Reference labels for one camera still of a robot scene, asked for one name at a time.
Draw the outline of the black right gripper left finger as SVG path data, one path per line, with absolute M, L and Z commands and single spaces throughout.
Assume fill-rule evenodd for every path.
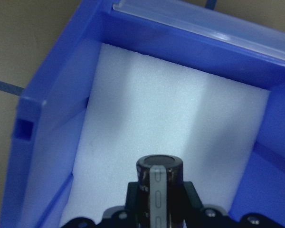
M 107 209 L 102 218 L 103 228 L 142 228 L 139 220 L 138 182 L 129 182 L 123 206 Z

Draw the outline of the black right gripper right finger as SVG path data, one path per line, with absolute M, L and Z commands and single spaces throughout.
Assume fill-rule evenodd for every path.
M 183 184 L 183 218 L 188 228 L 227 228 L 228 218 L 219 206 L 203 204 L 192 182 Z

